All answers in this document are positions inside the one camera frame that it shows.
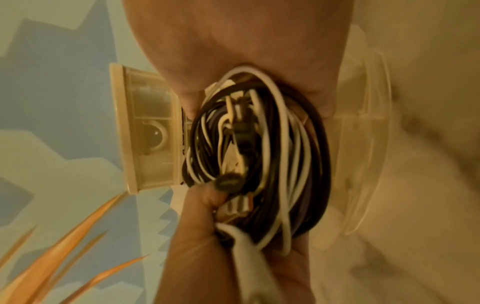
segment blue and white wallpaper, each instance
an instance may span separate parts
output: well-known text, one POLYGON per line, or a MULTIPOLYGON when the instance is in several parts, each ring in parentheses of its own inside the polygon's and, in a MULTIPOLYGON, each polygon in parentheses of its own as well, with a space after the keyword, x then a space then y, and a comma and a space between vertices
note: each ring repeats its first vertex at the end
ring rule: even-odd
MULTIPOLYGON (((121 0, 1 0, 0 256, 36 229, 0 271, 0 288, 125 190, 110 62, 152 70, 121 0)), ((83 243, 106 236, 45 303, 58 303, 99 272, 147 254, 76 302, 152 302, 177 226, 172 195, 169 188, 145 192, 108 213, 83 243)))

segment human hand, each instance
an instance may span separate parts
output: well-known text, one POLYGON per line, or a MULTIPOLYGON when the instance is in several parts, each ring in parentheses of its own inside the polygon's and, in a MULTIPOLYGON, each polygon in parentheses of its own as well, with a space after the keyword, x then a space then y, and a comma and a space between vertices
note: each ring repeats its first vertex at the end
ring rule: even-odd
MULTIPOLYGON (((155 303, 233 304, 240 301, 230 250, 215 235, 213 210, 226 195, 212 183, 192 187, 173 236, 155 303)), ((287 257, 264 250, 287 303, 313 304, 308 235, 292 240, 287 257)))
POLYGON ((204 90, 240 64, 335 110, 353 0, 124 0, 133 33, 193 119, 204 90))

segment tangled cable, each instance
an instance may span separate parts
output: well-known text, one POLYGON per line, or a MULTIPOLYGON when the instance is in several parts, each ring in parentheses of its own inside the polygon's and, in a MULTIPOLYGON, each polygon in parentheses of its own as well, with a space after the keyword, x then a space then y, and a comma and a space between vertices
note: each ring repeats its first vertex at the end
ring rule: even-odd
POLYGON ((184 181, 189 187, 215 181, 229 193, 217 221, 249 234, 257 248, 281 234, 281 254, 287 255, 292 237, 312 229, 323 216, 331 188, 327 137, 315 107, 294 89, 256 68, 234 68, 209 91, 189 140, 184 181), (256 80, 218 91, 239 73, 256 80), (305 130, 284 97, 308 114, 315 134, 305 130))

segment transparent plastic container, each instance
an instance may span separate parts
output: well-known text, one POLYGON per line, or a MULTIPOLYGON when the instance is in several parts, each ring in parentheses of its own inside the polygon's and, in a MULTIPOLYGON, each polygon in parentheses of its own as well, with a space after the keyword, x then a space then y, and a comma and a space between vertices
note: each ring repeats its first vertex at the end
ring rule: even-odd
MULTIPOLYGON (((180 184, 191 122, 177 96, 151 72, 110 66, 125 180, 130 194, 180 184)), ((340 67, 335 116, 325 120, 332 189, 325 216, 313 229, 328 248, 358 229, 377 188, 389 140, 390 80, 382 57, 352 26, 340 67)))

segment wire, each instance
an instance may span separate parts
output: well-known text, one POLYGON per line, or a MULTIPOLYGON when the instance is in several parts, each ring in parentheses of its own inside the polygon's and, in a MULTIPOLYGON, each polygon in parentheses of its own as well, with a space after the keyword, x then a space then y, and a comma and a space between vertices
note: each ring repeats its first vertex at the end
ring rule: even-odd
POLYGON ((276 84, 256 68, 234 68, 208 92, 190 132, 184 181, 192 186, 225 179, 227 168, 240 175, 237 181, 243 184, 229 197, 252 193, 253 210, 235 225, 250 235, 258 249, 278 236, 280 253, 287 255, 292 236, 305 233, 322 217, 331 187, 328 143, 318 112, 297 91, 276 84), (219 90, 239 73, 257 79, 219 90), (242 94, 234 100, 231 94, 236 92, 242 94), (284 96, 308 113, 315 134, 307 133, 286 107, 284 96), (228 166, 231 149, 236 159, 232 168, 228 166))

